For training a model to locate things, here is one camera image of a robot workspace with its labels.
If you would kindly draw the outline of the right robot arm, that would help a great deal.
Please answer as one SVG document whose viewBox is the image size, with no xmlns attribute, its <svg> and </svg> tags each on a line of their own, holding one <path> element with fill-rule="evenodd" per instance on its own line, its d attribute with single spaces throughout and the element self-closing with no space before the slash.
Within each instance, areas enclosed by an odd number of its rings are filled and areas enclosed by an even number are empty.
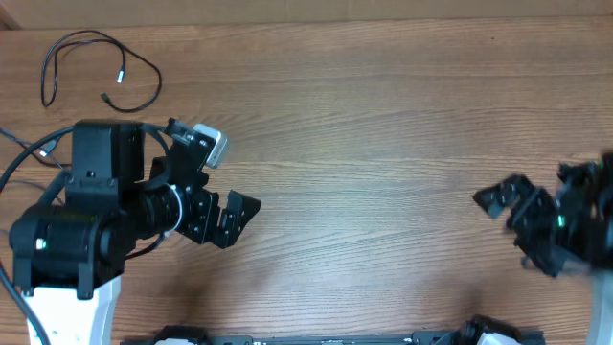
<svg viewBox="0 0 613 345">
<path fill-rule="evenodd" d="M 555 194 L 511 174 L 473 195 L 491 219 L 509 209 L 506 229 L 523 252 L 521 265 L 556 278 L 592 279 L 591 320 L 586 342 L 612 342 L 612 152 L 598 161 L 561 163 Z"/>
</svg>

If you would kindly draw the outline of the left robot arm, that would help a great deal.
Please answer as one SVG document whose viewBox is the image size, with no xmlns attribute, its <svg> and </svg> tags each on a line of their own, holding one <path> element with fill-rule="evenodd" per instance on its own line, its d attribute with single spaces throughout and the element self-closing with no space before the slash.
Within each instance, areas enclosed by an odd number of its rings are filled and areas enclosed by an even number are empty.
<svg viewBox="0 0 613 345">
<path fill-rule="evenodd" d="M 72 163 L 12 225 L 1 281 L 33 344 L 106 344 L 125 263 L 170 233 L 234 245 L 261 204 L 207 189 L 227 140 L 218 130 L 82 120 L 66 128 Z"/>
</svg>

